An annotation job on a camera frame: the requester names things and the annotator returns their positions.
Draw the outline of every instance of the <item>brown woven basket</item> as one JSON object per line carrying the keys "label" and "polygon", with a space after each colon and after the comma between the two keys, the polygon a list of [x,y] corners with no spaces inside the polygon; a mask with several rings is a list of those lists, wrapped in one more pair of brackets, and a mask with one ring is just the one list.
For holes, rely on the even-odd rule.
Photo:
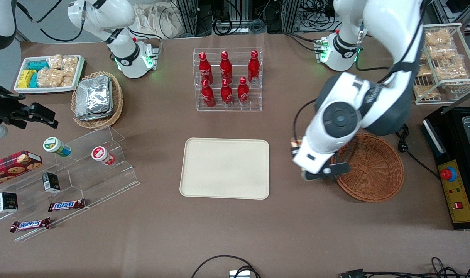
{"label": "brown woven basket", "polygon": [[[82,79],[91,79],[94,77],[97,77],[98,75],[106,75],[110,77],[112,80],[112,94],[113,94],[113,109],[114,113],[110,118],[103,118],[103,119],[97,119],[97,120],[92,120],[92,121],[81,121],[78,118],[74,116],[74,121],[82,126],[83,128],[89,128],[89,129],[100,129],[106,125],[113,125],[118,118],[120,117],[120,114],[122,113],[122,108],[123,108],[123,94],[122,94],[122,88],[120,87],[120,84],[117,81],[117,78],[113,76],[113,74],[108,73],[108,72],[93,72],[92,74],[88,74],[84,76]],[[76,95],[77,95],[77,87],[74,89],[72,92],[72,102],[71,102],[71,109],[72,112],[76,113]]]}
{"label": "brown woven basket", "polygon": [[360,133],[338,151],[338,159],[350,164],[351,172],[341,175],[338,184],[352,197],[365,202],[382,202],[395,196],[405,177],[403,162],[383,139]]}

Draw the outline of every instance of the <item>table surface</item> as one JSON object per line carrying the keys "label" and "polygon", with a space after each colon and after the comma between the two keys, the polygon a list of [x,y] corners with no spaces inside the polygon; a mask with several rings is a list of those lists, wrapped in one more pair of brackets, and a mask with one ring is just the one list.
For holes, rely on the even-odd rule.
{"label": "table surface", "polygon": [[[312,34],[309,37],[320,37]],[[195,47],[263,47],[263,111],[199,113],[194,103]],[[122,86],[124,108],[113,126],[125,137],[126,159],[141,185],[29,241],[14,242],[0,223],[0,277],[190,277],[208,257],[249,260],[264,277],[335,277],[366,271],[431,271],[437,256],[460,271],[470,267],[470,232],[452,231],[440,182],[406,154],[405,181],[393,199],[363,203],[329,180],[304,181],[290,156],[292,121],[299,107],[336,74],[283,35],[209,36],[164,42],[158,69],[136,80],[124,77],[103,43],[21,43],[23,57],[80,54],[86,74],[108,71]],[[390,65],[387,51],[367,37],[361,67]],[[350,72],[370,80],[386,71]],[[28,123],[9,127],[0,158],[19,150],[47,157],[50,136],[71,141],[90,130],[72,119],[71,95],[30,96],[57,112],[56,130]],[[415,105],[408,120],[412,153],[431,169],[433,157],[420,132],[437,105]],[[313,116],[299,118],[303,134]],[[191,137],[264,139],[270,145],[270,195],[265,200],[183,197],[179,192],[184,144]],[[394,135],[385,136],[397,145]],[[226,277],[241,264],[217,259],[199,277]]]}

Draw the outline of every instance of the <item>emergency stop button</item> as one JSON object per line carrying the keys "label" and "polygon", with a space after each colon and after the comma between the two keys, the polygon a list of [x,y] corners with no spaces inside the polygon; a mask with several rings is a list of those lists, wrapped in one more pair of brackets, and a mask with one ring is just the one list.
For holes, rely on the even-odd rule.
{"label": "emergency stop button", "polygon": [[443,180],[453,182],[456,181],[456,170],[453,167],[447,167],[441,170],[441,178]]}

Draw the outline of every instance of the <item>acrylic bottle rack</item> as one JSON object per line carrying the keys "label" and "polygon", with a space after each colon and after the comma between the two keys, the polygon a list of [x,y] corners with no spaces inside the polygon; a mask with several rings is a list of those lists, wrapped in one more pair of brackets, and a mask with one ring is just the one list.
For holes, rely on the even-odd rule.
{"label": "acrylic bottle rack", "polygon": [[[259,80],[256,84],[249,85],[249,104],[247,106],[240,106],[237,97],[237,87],[240,77],[247,77],[249,72],[247,65],[250,61],[251,51],[258,51],[259,67]],[[223,106],[221,100],[221,52],[228,52],[228,58],[233,67],[233,78],[230,88],[233,91],[233,106],[226,108]],[[199,53],[206,53],[206,58],[211,64],[214,82],[210,85],[213,89],[216,105],[212,108],[208,107],[203,101],[201,94],[201,73],[199,71]],[[196,108],[198,111],[260,111],[263,109],[263,52],[261,47],[244,47],[244,48],[224,48],[224,49],[194,49],[193,53],[193,72],[194,72],[194,90],[196,92]]]}
{"label": "acrylic bottle rack", "polygon": [[[139,185],[133,167],[125,160],[122,147],[118,144],[122,140],[124,137],[112,127],[93,131],[68,142],[72,152],[67,157],[56,155],[57,164],[19,176],[13,182],[0,184],[0,192],[17,194],[19,207],[15,213],[0,213],[0,223],[6,225],[9,232],[14,221],[26,222],[50,217],[52,229]],[[107,166],[93,160],[90,154],[96,146],[104,146],[115,156],[115,162]],[[41,179],[44,172],[58,176],[61,190],[59,193],[44,191]],[[48,212],[50,202],[77,199],[85,199],[85,208]],[[25,241],[44,231],[46,229],[39,228],[17,232],[14,234],[15,241]]]}

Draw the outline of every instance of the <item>red button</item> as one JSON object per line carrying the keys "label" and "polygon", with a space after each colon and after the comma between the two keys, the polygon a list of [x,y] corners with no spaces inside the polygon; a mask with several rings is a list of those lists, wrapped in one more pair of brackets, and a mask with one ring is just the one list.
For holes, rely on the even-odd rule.
{"label": "red button", "polygon": [[450,170],[448,169],[441,170],[441,178],[443,178],[443,180],[448,180],[452,177],[453,177],[453,173]]}

